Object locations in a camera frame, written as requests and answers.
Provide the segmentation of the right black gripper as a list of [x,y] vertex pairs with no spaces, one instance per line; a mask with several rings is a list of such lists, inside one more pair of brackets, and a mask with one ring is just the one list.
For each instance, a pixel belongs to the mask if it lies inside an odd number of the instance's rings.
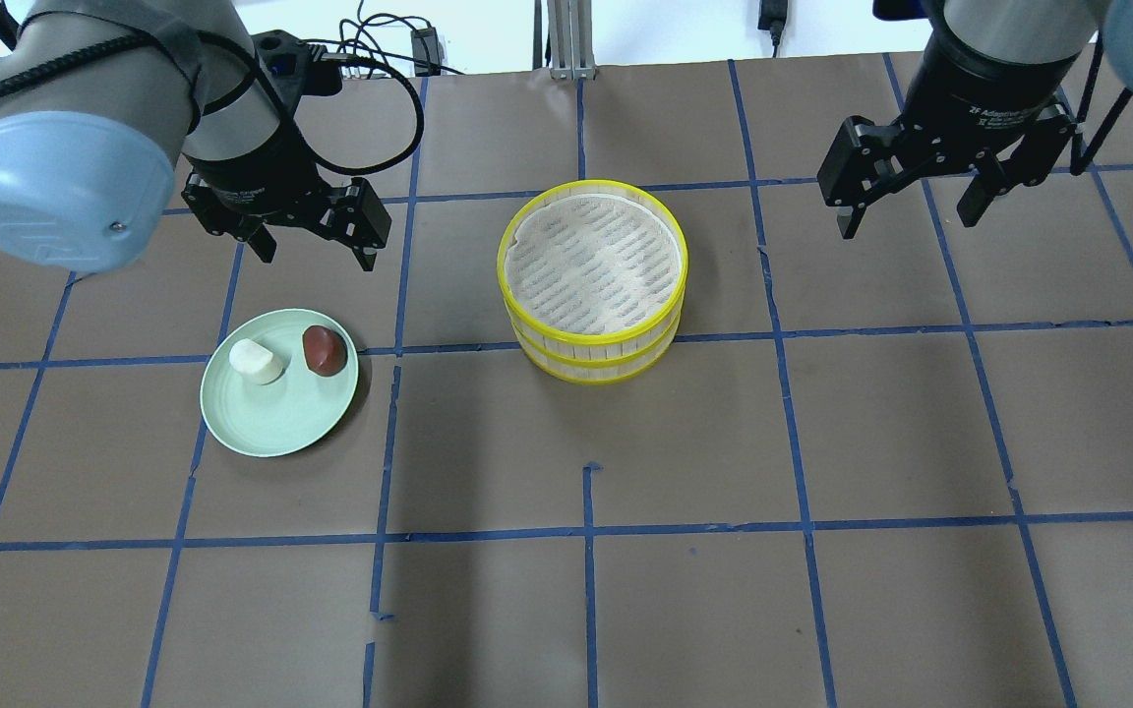
[[976,170],[957,203],[966,228],[1012,188],[1042,184],[1073,138],[1057,89],[1075,59],[1016,63],[959,39],[928,41],[895,120],[845,118],[823,157],[817,184],[841,237],[854,239],[864,208],[919,179]]

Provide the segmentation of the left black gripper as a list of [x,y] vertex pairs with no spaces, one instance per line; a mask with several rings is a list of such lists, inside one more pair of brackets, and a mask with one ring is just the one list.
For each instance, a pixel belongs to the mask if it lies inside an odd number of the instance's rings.
[[193,174],[184,202],[212,234],[247,241],[262,264],[271,264],[276,242],[265,225],[310,230],[353,247],[364,272],[372,272],[387,245],[391,217],[368,180],[356,176],[346,188],[320,174],[298,147],[259,147],[238,157],[186,156]]

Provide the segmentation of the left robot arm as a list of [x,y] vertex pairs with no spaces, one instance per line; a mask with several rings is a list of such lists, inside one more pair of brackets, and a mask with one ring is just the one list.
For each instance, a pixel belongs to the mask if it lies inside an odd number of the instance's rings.
[[309,230],[364,270],[391,219],[368,167],[327,182],[295,112],[342,87],[342,58],[229,1],[35,1],[0,57],[0,251],[103,272],[146,250],[172,198],[273,261]]

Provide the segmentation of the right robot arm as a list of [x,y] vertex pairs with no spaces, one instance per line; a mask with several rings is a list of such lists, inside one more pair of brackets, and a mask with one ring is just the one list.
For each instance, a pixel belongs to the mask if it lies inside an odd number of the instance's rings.
[[874,14],[931,33],[895,120],[847,117],[819,167],[845,239],[925,178],[971,173],[957,213],[973,227],[1065,150],[1084,173],[1133,99],[1133,1],[876,1]]

